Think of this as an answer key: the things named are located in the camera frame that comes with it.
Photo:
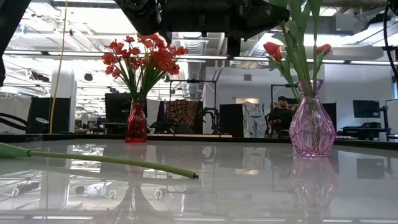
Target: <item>whiteboard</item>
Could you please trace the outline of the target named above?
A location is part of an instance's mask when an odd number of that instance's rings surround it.
[[[398,134],[398,99],[386,101],[388,106],[387,116],[391,134]]]

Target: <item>reflective table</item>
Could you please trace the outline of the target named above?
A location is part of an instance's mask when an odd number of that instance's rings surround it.
[[[33,150],[167,164],[198,180],[70,159],[0,160],[0,223],[398,223],[398,152],[290,144],[81,139]]]

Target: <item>red vase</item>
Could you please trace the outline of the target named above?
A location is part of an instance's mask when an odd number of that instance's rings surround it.
[[[147,139],[147,118],[144,114],[145,103],[131,103],[127,121],[125,143],[145,143]]]

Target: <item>yellow cable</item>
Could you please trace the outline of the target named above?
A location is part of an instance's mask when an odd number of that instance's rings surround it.
[[[55,91],[54,91],[53,101],[52,101],[52,105],[51,105],[50,134],[52,134],[52,125],[53,125],[52,118],[54,116],[55,100],[57,99],[58,84],[60,82],[63,51],[65,50],[65,30],[67,28],[67,9],[68,9],[68,0],[65,1],[65,16],[63,18],[62,49],[61,49],[60,65],[58,67],[57,83],[55,84]]]

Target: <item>person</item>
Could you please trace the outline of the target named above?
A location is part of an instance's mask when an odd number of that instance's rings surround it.
[[[288,109],[287,98],[278,97],[278,104],[272,110],[268,117],[268,124],[273,126],[274,131],[279,133],[281,130],[289,130],[290,123],[293,119],[293,111]]]

